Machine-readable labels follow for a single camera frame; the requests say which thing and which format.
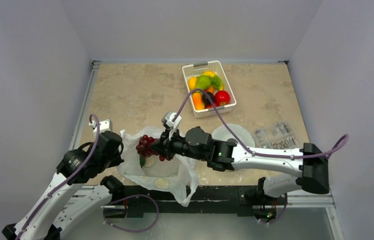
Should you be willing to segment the dark red fake grapes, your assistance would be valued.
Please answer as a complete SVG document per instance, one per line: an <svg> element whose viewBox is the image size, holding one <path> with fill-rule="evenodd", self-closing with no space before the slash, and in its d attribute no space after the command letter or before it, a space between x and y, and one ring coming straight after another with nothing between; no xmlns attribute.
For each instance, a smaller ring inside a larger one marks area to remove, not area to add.
<svg viewBox="0 0 374 240"><path fill-rule="evenodd" d="M136 150L139 156L144 156L146 158L151 157L151 156L159 156L149 149L149 146L154 141L154 139L155 138L148 136L148 135L143 135L139 139L139 142L136 145ZM159 156L159 160L163 162L163 161L167 161L168 159L164 159L162 156Z"/></svg>

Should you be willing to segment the white plastic bag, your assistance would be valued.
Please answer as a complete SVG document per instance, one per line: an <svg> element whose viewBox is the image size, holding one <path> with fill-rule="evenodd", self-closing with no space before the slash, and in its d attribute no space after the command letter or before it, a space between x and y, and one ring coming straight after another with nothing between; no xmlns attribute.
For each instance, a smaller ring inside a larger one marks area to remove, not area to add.
<svg viewBox="0 0 374 240"><path fill-rule="evenodd" d="M187 207L195 193L199 177L194 168L196 160L181 155L175 155L170 161L160 161L159 157L152 167L140 167L139 154L136 145L143 135L158 138L164 131L163 127L146 126L136 134L128 134L125 130L119 132L123 140L124 162L116 167L118 174L148 190L171 193L175 200ZM170 182L168 189L158 189L154 186L157 178L167 178Z"/></svg>

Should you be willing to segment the dark purple fake plum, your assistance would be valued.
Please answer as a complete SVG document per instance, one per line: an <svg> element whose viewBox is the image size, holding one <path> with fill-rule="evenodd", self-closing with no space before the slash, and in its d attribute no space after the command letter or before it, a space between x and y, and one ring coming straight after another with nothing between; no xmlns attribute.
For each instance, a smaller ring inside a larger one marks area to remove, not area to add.
<svg viewBox="0 0 374 240"><path fill-rule="evenodd" d="M212 104L216 105L216 99L215 96L211 92L205 92L205 94L202 95L202 101L204 103L204 106L207 108L211 106Z"/></svg>

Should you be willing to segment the red round fake apple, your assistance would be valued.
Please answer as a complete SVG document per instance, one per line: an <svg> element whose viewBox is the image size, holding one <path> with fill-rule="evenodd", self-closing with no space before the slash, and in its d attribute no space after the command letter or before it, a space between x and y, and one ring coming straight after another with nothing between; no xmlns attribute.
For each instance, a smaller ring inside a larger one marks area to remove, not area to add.
<svg viewBox="0 0 374 240"><path fill-rule="evenodd" d="M228 105L231 101L231 96L225 90L219 90L215 93L215 104L219 106Z"/></svg>

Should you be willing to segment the yellow fake fruit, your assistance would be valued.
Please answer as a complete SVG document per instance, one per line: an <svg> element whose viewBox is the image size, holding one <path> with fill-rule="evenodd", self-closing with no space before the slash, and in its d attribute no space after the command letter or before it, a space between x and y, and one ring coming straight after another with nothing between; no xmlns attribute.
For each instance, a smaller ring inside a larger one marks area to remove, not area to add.
<svg viewBox="0 0 374 240"><path fill-rule="evenodd" d="M193 89L196 88L196 82L197 82L197 77L196 76L193 76L193 77L189 78L189 80L187 82L189 91L192 91Z"/></svg>

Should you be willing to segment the green fake grapes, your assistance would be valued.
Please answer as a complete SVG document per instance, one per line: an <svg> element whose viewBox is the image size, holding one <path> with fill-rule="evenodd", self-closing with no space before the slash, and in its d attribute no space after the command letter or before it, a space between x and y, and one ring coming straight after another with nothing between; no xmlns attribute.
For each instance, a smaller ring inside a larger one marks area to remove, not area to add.
<svg viewBox="0 0 374 240"><path fill-rule="evenodd" d="M219 89L220 86L222 85L222 80L217 75L209 77L209 79L211 82L211 86L213 86L216 89Z"/></svg>

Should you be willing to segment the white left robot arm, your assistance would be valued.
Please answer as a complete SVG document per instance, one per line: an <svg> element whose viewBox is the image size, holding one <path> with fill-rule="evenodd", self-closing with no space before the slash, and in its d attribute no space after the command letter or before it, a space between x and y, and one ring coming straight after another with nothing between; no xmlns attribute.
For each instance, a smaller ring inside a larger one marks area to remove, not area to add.
<svg viewBox="0 0 374 240"><path fill-rule="evenodd" d="M93 206L107 201L113 205L122 202L123 189L115 185L102 186L89 193L85 200L65 208L90 179L123 163L122 151L122 137L102 130L95 134L93 142L66 152L46 191L22 220L3 228L3 236L7 240L59 240L64 231Z"/></svg>

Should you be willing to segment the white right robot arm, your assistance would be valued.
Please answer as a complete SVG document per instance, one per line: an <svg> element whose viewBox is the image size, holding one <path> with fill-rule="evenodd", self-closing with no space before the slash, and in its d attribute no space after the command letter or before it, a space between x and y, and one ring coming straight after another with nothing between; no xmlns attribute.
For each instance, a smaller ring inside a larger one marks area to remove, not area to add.
<svg viewBox="0 0 374 240"><path fill-rule="evenodd" d="M285 150L248 147L213 139L200 127L194 127L185 136L178 130L171 134L167 129L150 148L167 160L180 155L206 162L207 167L219 172L243 169L280 172L274 178L260 180L255 196L263 204L295 190L319 195L330 191L328 158L312 143Z"/></svg>

